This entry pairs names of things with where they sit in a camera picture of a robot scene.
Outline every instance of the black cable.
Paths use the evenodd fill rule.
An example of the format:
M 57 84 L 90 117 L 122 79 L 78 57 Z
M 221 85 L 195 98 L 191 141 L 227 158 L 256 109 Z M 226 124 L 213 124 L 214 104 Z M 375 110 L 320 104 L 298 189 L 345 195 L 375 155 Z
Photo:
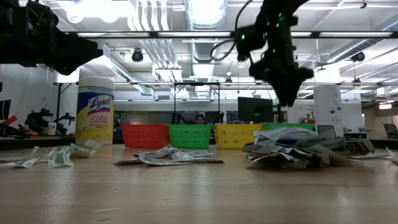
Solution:
M 235 34 L 236 34 L 236 30 L 238 29 L 239 17 L 241 16 L 241 14 L 242 14 L 243 10 L 246 8 L 246 6 L 248 6 L 248 4 L 249 4 L 250 2 L 252 2 L 252 1 L 253 1 L 253 0 L 248 0 L 248 1 L 243 5 L 243 7 L 239 10 L 238 15 L 236 16 L 236 19 L 235 19 L 235 29 L 234 29 Z M 231 48 L 227 51 L 227 53 L 224 54 L 224 56 L 222 56 L 221 58 L 215 58 L 215 57 L 213 56 L 214 51 L 215 51 L 219 46 L 221 46 L 221 45 L 223 45 L 223 44 L 225 44 L 225 43 L 228 43 L 228 42 L 234 42 L 233 45 L 232 45 L 232 47 L 231 47 Z M 215 60 L 215 61 L 224 60 L 224 59 L 232 52 L 232 50 L 233 50 L 234 47 L 235 47 L 235 44 L 236 44 L 236 39 L 224 40 L 224 41 L 222 41 L 222 42 L 216 44 L 216 45 L 211 49 L 211 51 L 210 51 L 210 57 L 211 57 L 211 59 L 213 59 L 213 60 Z

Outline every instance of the green plastic basket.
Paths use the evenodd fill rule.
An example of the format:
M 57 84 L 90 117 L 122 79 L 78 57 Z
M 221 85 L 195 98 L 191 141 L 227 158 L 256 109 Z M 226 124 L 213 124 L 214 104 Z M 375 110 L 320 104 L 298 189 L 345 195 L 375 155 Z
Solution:
M 295 123 L 266 123 L 262 124 L 262 130 L 273 130 L 277 128 L 303 128 L 312 131 L 314 124 L 295 124 Z
M 208 124 L 170 124 L 170 140 L 173 147 L 183 149 L 207 149 L 211 126 Z

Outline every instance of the lysol disinfecting wipes container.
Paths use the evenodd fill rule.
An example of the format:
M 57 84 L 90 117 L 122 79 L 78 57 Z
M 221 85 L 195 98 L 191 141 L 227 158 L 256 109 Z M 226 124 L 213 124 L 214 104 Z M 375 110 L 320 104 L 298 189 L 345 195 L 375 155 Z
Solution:
M 113 141 L 114 83 L 108 78 L 83 77 L 79 79 L 76 118 L 76 144 L 87 140 L 101 144 Z

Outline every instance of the desk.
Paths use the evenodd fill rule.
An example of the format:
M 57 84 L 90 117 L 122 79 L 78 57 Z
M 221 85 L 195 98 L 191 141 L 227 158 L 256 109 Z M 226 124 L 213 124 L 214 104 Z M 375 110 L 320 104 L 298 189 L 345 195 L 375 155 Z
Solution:
M 123 149 L 102 147 L 95 158 L 73 160 L 74 167 L 2 167 L 0 222 L 397 223 L 398 167 L 386 160 L 319 170 L 245 169 L 241 151 L 225 150 L 216 152 L 224 164 L 112 165 Z M 117 209 L 95 212 L 109 208 Z

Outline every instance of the person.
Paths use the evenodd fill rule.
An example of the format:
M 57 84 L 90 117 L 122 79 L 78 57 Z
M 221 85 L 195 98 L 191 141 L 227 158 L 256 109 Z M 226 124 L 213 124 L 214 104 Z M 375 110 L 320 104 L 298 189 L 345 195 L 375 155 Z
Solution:
M 195 117 L 195 124 L 206 124 L 205 117 L 202 114 L 198 114 Z

